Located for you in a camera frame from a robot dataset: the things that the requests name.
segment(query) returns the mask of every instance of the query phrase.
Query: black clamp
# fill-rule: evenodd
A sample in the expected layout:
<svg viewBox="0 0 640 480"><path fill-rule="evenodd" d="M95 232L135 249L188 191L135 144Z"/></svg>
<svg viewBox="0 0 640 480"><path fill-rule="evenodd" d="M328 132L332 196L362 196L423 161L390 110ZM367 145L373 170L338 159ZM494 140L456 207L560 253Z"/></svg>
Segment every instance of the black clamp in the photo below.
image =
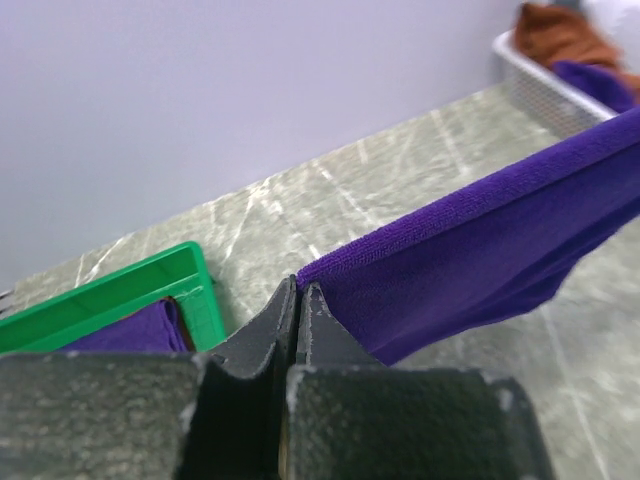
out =
<svg viewBox="0 0 640 480"><path fill-rule="evenodd" d="M553 478L515 380L385 367L294 277L211 352L9 355L0 389L0 478Z"/></svg>

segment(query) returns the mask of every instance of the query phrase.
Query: white wall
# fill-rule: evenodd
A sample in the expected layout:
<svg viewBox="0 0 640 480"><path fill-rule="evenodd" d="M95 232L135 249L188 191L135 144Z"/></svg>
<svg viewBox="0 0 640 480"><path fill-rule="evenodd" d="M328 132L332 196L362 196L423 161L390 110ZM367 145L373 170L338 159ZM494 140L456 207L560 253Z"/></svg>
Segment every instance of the white wall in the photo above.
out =
<svg viewBox="0 0 640 480"><path fill-rule="evenodd" d="M0 289L486 87L516 0L0 0Z"/></svg>

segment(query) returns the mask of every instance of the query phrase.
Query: purple cloth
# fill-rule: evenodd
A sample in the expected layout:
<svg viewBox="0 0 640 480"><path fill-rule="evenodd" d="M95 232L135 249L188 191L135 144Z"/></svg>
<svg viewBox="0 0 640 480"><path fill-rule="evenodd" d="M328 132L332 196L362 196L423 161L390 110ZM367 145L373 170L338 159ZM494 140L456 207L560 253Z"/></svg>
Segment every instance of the purple cloth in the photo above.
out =
<svg viewBox="0 0 640 480"><path fill-rule="evenodd" d="M640 213L640 109L454 192L307 265L328 306L395 363L549 300Z"/></svg>
<svg viewBox="0 0 640 480"><path fill-rule="evenodd" d="M631 89L602 67L563 60L553 64L553 72L615 112L626 112L635 106Z"/></svg>
<svg viewBox="0 0 640 480"><path fill-rule="evenodd" d="M180 311L164 298L61 348L83 352L187 352Z"/></svg>

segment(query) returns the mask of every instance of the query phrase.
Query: green container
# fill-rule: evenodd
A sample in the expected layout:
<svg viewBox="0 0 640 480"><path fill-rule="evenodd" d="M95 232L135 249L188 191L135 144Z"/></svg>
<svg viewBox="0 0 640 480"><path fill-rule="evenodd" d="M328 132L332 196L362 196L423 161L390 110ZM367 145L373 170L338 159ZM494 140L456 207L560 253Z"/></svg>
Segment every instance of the green container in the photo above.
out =
<svg viewBox="0 0 640 480"><path fill-rule="evenodd" d="M196 350L225 339L202 250L186 242L0 321L0 353L57 350L167 296Z"/></svg>

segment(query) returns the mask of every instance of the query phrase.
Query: purple fabric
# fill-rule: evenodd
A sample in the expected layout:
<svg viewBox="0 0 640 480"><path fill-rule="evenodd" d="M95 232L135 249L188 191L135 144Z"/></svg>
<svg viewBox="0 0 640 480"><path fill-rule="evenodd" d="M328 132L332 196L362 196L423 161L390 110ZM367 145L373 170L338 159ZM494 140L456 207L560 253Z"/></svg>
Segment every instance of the purple fabric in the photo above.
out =
<svg viewBox="0 0 640 480"><path fill-rule="evenodd" d="M129 317L61 348L83 352L187 352L180 334L180 312L171 299L162 299Z"/></svg>
<svg viewBox="0 0 640 480"><path fill-rule="evenodd" d="M391 364L550 299L640 212L640 109L454 192L307 265L349 332Z"/></svg>
<svg viewBox="0 0 640 480"><path fill-rule="evenodd" d="M633 92L604 68L563 60L553 64L553 72L615 112L626 112L635 106Z"/></svg>

